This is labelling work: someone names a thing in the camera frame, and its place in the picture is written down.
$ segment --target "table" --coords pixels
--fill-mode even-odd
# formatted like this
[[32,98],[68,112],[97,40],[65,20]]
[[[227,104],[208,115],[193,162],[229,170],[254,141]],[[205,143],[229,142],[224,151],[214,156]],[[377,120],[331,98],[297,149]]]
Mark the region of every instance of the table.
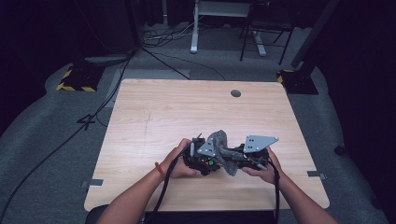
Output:
[[[213,2],[195,0],[194,8],[194,28],[192,31],[191,53],[198,52],[198,23],[199,16],[226,16],[226,17],[247,17],[250,3],[233,3],[233,2]],[[260,32],[253,32],[254,40],[257,43],[257,49],[261,56],[267,55]]]
[[[231,96],[232,90],[241,92]],[[279,83],[124,79],[107,127],[85,208],[111,201],[154,168],[183,138],[223,130],[228,146],[248,134],[277,136],[272,145],[283,170],[320,206],[329,199],[317,176],[288,97]],[[147,210],[157,202],[162,185]],[[171,179],[160,211],[273,210],[275,188],[241,171],[220,169],[208,176]],[[281,196],[280,208],[289,208]]]

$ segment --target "person's right hand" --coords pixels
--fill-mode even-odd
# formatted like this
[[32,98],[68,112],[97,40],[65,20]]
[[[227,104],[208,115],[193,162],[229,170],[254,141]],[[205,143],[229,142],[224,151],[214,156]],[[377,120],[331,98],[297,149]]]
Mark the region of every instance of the person's right hand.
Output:
[[[275,153],[271,150],[270,147],[268,147],[267,150],[268,150],[269,156],[271,158],[271,161],[273,162],[276,169],[279,171],[279,174],[282,176],[283,171],[282,171],[282,168],[280,167],[279,160],[277,159]],[[274,184],[275,183],[274,168],[270,164],[267,165],[267,168],[268,168],[267,171],[263,171],[263,170],[258,171],[258,170],[254,170],[254,169],[251,169],[248,167],[244,167],[244,168],[242,168],[242,171],[247,173],[248,175],[251,175],[251,176],[258,176],[265,182]]]

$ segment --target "black chair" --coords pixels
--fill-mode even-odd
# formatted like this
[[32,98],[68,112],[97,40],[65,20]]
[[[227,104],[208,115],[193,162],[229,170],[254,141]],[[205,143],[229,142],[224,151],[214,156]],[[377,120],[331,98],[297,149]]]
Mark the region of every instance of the black chair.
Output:
[[[241,58],[239,61],[242,62],[244,57],[249,31],[256,31],[278,34],[273,44],[262,44],[265,46],[283,47],[284,49],[279,61],[279,64],[282,64],[293,30],[294,26],[290,19],[290,12],[279,1],[252,3],[247,14],[247,23],[239,36],[239,38],[241,38],[242,34],[245,32],[244,45],[242,47]],[[275,45],[276,41],[284,32],[289,32],[286,45]]]

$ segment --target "red wristband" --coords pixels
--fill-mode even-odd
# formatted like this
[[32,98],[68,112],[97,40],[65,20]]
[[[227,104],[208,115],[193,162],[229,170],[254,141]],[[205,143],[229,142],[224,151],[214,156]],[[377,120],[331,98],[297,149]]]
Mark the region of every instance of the red wristband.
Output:
[[155,162],[155,168],[157,168],[158,172],[160,172],[160,174],[163,176],[163,169],[158,162]]

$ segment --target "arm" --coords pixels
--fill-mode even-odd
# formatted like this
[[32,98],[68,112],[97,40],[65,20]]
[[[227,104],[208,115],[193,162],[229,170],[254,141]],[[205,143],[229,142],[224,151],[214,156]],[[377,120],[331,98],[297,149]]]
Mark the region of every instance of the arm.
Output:
[[[183,139],[178,147],[175,147],[160,164],[166,174],[171,161],[178,155],[183,148],[190,143],[190,140]],[[171,176],[180,177],[183,175],[198,175],[199,171],[188,168],[183,160],[178,160]],[[121,195],[119,195],[106,208],[97,223],[138,223],[139,219],[151,198],[154,190],[163,182],[163,176],[154,168],[142,179],[137,181]]]
[[[291,211],[295,215],[298,223],[337,223],[335,219],[322,207],[306,195],[281,169],[271,148],[268,148],[270,158],[276,169],[279,171],[279,188],[288,202]],[[242,169],[245,173],[252,176],[259,176],[265,182],[274,184],[274,168],[268,166],[268,171],[257,171],[247,167]]]

